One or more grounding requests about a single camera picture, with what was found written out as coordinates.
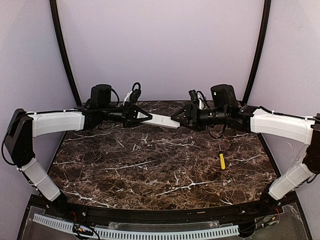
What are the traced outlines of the yellow handled screwdriver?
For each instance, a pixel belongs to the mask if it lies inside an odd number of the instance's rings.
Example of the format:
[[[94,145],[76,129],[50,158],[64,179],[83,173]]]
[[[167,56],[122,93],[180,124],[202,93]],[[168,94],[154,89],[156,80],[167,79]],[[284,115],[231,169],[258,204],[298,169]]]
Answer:
[[[220,160],[220,167],[222,170],[226,169],[226,163],[224,158],[224,153],[222,151],[221,145],[219,145],[219,160]]]

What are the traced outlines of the white remote control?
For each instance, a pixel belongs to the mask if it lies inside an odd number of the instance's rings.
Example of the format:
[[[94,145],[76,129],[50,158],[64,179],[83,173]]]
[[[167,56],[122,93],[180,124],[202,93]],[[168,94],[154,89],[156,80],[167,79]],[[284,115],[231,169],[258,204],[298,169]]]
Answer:
[[[178,121],[172,120],[169,116],[159,115],[154,113],[150,113],[150,115],[152,116],[151,119],[148,117],[147,114],[138,112],[135,118],[138,120],[142,120],[142,123],[147,125],[171,128],[171,129],[177,129],[180,127],[180,123]]]

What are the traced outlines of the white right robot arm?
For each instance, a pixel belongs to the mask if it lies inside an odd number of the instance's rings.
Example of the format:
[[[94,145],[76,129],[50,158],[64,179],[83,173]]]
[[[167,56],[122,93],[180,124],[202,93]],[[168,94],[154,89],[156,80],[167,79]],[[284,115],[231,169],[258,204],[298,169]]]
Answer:
[[[190,90],[189,104],[175,112],[171,120],[194,131],[223,125],[244,133],[268,134],[303,143],[305,156],[266,190],[266,196],[278,201],[310,177],[320,173],[320,117],[298,116],[249,106],[236,99],[232,85],[219,84],[210,89],[213,107],[201,92]]]

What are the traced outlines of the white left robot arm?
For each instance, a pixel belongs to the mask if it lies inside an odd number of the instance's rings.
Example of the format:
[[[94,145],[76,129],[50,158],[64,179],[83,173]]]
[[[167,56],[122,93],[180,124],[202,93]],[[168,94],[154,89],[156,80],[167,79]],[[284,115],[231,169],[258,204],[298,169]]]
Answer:
[[[132,128],[152,120],[150,113],[137,106],[141,91],[141,84],[135,82],[124,101],[118,99],[111,104],[113,87],[98,84],[92,87],[90,98],[80,107],[48,111],[18,108],[2,139],[0,150],[3,160],[16,167],[47,201],[65,204],[66,195],[38,160],[35,141],[70,131],[92,130],[104,122],[120,123],[125,128]]]

